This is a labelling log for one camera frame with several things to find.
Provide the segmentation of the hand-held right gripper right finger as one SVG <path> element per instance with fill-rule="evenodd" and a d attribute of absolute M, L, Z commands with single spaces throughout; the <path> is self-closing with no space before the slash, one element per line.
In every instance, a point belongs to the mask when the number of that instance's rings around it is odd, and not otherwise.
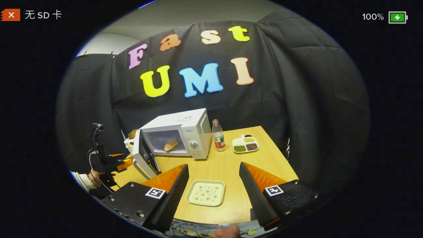
<path fill-rule="evenodd" d="M 287 182 L 246 162 L 240 163 L 239 176 L 263 228 L 295 223 L 321 202 L 321 193 L 301 180 Z"/>

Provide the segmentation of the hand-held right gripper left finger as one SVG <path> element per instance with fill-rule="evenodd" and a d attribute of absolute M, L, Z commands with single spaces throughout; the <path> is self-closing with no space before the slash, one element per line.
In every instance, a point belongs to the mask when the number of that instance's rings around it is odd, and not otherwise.
<path fill-rule="evenodd" d="M 144 182 L 129 182 L 101 201 L 131 223 L 166 232 L 189 180 L 188 164 L 181 164 Z"/>

